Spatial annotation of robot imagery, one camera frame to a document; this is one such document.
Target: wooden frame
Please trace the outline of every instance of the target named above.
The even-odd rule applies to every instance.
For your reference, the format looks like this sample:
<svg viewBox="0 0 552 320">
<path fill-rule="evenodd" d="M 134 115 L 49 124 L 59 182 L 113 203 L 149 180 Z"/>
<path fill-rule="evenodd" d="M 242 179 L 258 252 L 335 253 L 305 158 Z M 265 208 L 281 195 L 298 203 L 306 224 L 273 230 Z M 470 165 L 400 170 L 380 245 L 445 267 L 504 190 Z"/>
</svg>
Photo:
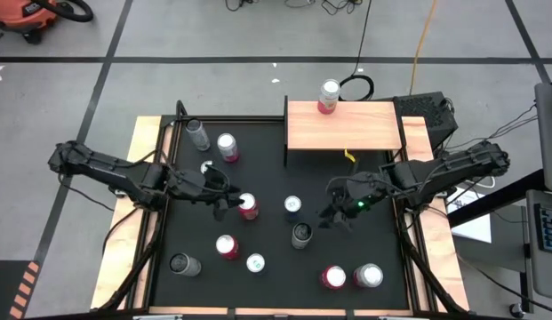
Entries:
<svg viewBox="0 0 552 320">
<path fill-rule="evenodd" d="M 428 131 L 425 121 L 422 117 L 403 117 L 405 136 L 407 140 L 407 154 L 409 159 L 429 160 L 432 158 L 432 152 L 428 139 Z M 132 136 L 132 143 L 127 159 L 135 161 L 155 149 L 157 136 L 161 124 L 160 116 L 140 116 L 137 119 Z M 396 129 L 391 131 L 398 137 Z M 169 151 L 172 137 L 172 127 L 165 129 L 165 139 L 163 152 Z M 444 212 L 444 204 L 441 200 L 435 200 L 433 207 Z M 116 204 L 116 211 L 112 219 L 112 225 L 120 220 L 132 209 L 132 203 L 129 199 L 119 199 Z M 113 294 L 116 288 L 122 283 L 127 273 L 130 271 L 133 263 L 133 257 L 136 250 L 136 244 L 141 227 L 141 211 L 134 214 L 114 235 L 109 238 L 106 252 L 102 258 L 98 282 L 92 298 L 92 308 L 99 307 L 105 303 Z M 149 218 L 147 241 L 151 238 L 155 227 L 156 215 L 152 213 Z M 428 251 L 428 260 L 432 272 L 442 286 L 455 299 L 455 301 L 465 309 L 468 309 L 468 301 L 461 279 L 461 272 L 455 247 L 453 246 L 452 233 L 447 219 L 438 213 L 426 211 L 421 214 L 420 221 L 422 233 Z M 410 230 L 412 240 L 414 232 Z M 414 266 L 414 277 L 418 286 L 418 301 L 420 309 L 428 310 L 428 298 L 423 277 L 419 270 Z M 141 308 L 143 305 L 146 284 L 148 280 L 148 265 L 142 270 L 136 287 L 136 295 L 133 302 L 135 308 Z M 439 310 L 444 310 L 443 306 L 437 302 Z M 228 308 L 195 308 L 195 307 L 150 307 L 150 313 L 155 314 L 182 314 L 182 315 L 226 315 Z M 345 316 L 344 309 L 298 309 L 298 308 L 236 308 L 237 316 Z M 355 316 L 410 316 L 412 311 L 408 310 L 354 310 Z"/>
</svg>

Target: yellow cable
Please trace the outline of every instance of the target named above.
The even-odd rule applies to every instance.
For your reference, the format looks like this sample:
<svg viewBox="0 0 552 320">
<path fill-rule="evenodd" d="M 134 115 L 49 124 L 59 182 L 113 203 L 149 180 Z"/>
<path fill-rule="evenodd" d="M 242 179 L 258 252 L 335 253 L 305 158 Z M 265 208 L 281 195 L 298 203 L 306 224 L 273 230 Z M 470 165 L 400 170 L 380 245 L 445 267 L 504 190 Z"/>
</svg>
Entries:
<svg viewBox="0 0 552 320">
<path fill-rule="evenodd" d="M 432 17 L 434 16 L 434 11 L 436 10 L 437 6 L 437 0 L 434 0 L 432 3 L 432 7 L 429 9 L 428 18 L 426 19 L 426 25 L 424 26 L 424 30 L 421 32 L 420 42 L 418 43 L 418 49 L 416 49 L 416 55 L 414 56 L 414 63 L 412 65 L 412 80 L 410 82 L 410 95 L 412 95 L 412 89 L 414 87 L 414 77 L 416 76 L 416 65 L 418 64 L 418 57 L 420 56 L 421 46 L 424 45 L 424 39 L 426 38 L 426 34 L 428 32 L 429 28 L 429 22 L 432 20 Z"/>
</svg>

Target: black floor stripe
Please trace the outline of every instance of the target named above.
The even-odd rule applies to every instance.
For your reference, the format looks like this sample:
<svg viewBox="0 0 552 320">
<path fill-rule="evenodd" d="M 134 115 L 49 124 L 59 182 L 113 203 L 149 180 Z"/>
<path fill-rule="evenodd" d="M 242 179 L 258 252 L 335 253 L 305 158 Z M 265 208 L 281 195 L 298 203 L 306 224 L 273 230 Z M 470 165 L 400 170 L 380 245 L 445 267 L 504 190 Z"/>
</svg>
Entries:
<svg viewBox="0 0 552 320">
<path fill-rule="evenodd" d="M 101 93 L 104 89 L 104 84 L 106 83 L 106 79 L 108 78 L 108 72 L 111 66 L 111 59 L 116 54 L 117 45 L 119 44 L 119 39 L 122 36 L 122 33 L 124 31 L 124 26 L 125 26 L 125 22 L 127 21 L 127 16 L 130 12 L 130 9 L 132 8 L 132 1 L 133 0 L 125 1 L 124 8 L 122 9 L 122 13 L 119 16 L 119 20 L 116 26 L 116 31 L 114 32 L 114 35 L 112 36 L 112 40 L 109 44 L 108 53 L 106 54 L 106 57 L 103 59 L 103 65 L 101 67 L 100 75 L 98 76 L 96 85 L 94 85 L 92 96 L 90 98 L 90 102 L 88 103 L 88 108 L 86 109 L 86 112 L 84 114 L 84 119 L 82 120 L 80 129 L 78 130 L 76 140 L 79 142 L 85 142 L 86 136 L 88 135 L 88 131 L 90 130 L 90 126 L 92 125 L 94 113 L 96 112 L 96 108 L 98 107 L 98 101 L 100 100 Z M 64 179 L 63 182 L 65 185 L 68 186 L 70 185 L 71 181 L 72 179 L 66 178 Z M 46 254 L 48 253 L 48 250 L 51 246 L 52 238 L 54 237 L 54 231 L 56 229 L 56 226 L 59 223 L 60 214 L 62 213 L 62 208 L 64 207 L 64 202 L 66 201 L 67 195 L 68 195 L 68 190 L 62 186 L 59 186 L 59 191 L 57 192 L 56 197 L 54 198 L 54 204 L 52 205 L 51 213 L 48 217 L 48 220 L 46 221 L 43 235 L 41 236 L 41 240 L 38 244 L 38 248 L 36 249 L 36 253 L 35 253 L 35 261 L 38 261 L 38 264 L 41 266 L 44 265 Z"/>
<path fill-rule="evenodd" d="M 515 3 L 513 2 L 513 0 L 505 0 L 505 3 L 507 4 L 510 14 L 513 16 L 513 20 L 515 21 L 516 27 L 518 28 L 518 32 L 523 38 L 524 45 L 526 46 L 528 53 L 530 53 L 531 58 L 535 59 L 534 66 L 539 73 L 540 80 L 544 83 L 549 83 L 550 77 L 548 76 L 548 72 L 546 71 L 546 69 L 544 68 L 544 64 L 542 64 L 542 61 L 540 60 L 540 56 L 536 51 L 536 47 L 534 46 L 531 37 L 528 35 L 528 31 L 526 30 L 523 20 L 521 19 L 521 16 L 516 9 Z"/>
<path fill-rule="evenodd" d="M 1 57 L 0 63 L 143 63 L 143 64 L 204 64 L 204 63 L 355 63 L 356 57 L 311 57 L 311 56 L 273 56 L 273 57 Z M 413 57 L 361 57 L 362 63 L 376 64 L 412 64 Z M 419 64 L 465 64 L 465 65 L 515 65 L 552 64 L 552 58 L 458 58 L 423 57 Z"/>
</svg>

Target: soda can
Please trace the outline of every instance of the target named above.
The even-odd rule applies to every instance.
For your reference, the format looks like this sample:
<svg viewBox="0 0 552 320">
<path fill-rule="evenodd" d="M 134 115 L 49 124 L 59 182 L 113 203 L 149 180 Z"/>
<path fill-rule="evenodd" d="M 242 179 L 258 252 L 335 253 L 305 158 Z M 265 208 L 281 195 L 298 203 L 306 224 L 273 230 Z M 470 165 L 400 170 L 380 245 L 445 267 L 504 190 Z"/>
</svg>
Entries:
<svg viewBox="0 0 552 320">
<path fill-rule="evenodd" d="M 308 245 L 313 236 L 313 230 L 309 224 L 300 222 L 292 230 L 292 246 L 295 249 L 303 249 Z"/>
<path fill-rule="evenodd" d="M 335 111 L 337 102 L 339 101 L 339 96 L 339 81 L 334 79 L 325 80 L 321 86 L 321 94 L 319 95 L 319 102 L 317 103 L 317 109 L 319 109 L 319 112 L 329 115 Z"/>
<path fill-rule="evenodd" d="M 266 261 L 264 260 L 264 257 L 261 256 L 261 254 L 253 253 L 250 257 L 248 257 L 248 260 L 246 261 L 246 267 L 248 267 L 248 270 L 252 272 L 254 275 L 261 275 L 266 267 Z"/>
<path fill-rule="evenodd" d="M 220 154 L 224 161 L 233 163 L 240 157 L 238 153 L 238 147 L 236 146 L 236 139 L 230 133 L 222 133 L 217 141 Z"/>
<path fill-rule="evenodd" d="M 216 251 L 219 252 L 223 258 L 228 260 L 234 260 L 240 256 L 237 240 L 229 235 L 219 236 L 216 240 Z"/>
<path fill-rule="evenodd" d="M 288 196 L 284 201 L 285 219 L 289 222 L 300 218 L 301 200 L 296 196 Z"/>
<path fill-rule="evenodd" d="M 185 253 L 178 253 L 172 256 L 169 261 L 169 268 L 177 275 L 197 276 L 201 273 L 201 262 Z"/>
<path fill-rule="evenodd" d="M 197 119 L 190 119 L 186 125 L 187 133 L 199 151 L 206 151 L 211 147 L 211 141 L 204 130 L 203 123 Z"/>
<path fill-rule="evenodd" d="M 254 220 L 258 217 L 258 205 L 256 198 L 252 194 L 245 193 L 240 195 L 240 199 L 244 200 L 243 204 L 238 205 L 238 211 L 244 220 Z"/>
<path fill-rule="evenodd" d="M 321 282 L 329 289 L 339 290 L 345 284 L 347 275 L 339 266 L 329 266 L 321 275 Z"/>
<path fill-rule="evenodd" d="M 204 174 L 208 170 L 207 165 L 212 165 L 212 160 L 206 160 L 201 164 L 201 173 L 202 174 Z"/>
<path fill-rule="evenodd" d="M 375 288 L 382 283 L 382 270 L 373 263 L 358 267 L 353 273 L 355 284 L 363 288 Z"/>
</svg>

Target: orange vacuum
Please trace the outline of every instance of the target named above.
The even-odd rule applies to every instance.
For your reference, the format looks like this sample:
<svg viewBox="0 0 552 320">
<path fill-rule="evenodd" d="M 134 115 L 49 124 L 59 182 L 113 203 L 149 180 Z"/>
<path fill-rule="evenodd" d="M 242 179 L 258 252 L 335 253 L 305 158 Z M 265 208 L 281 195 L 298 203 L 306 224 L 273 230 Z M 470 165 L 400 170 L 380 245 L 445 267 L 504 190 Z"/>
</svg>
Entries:
<svg viewBox="0 0 552 320">
<path fill-rule="evenodd" d="M 57 17 L 76 22 L 88 22 L 94 17 L 83 0 L 69 0 L 84 14 L 75 14 L 68 2 L 56 0 L 0 0 L 0 29 L 22 34 L 30 44 L 40 44 L 42 31 L 54 24 Z"/>
</svg>

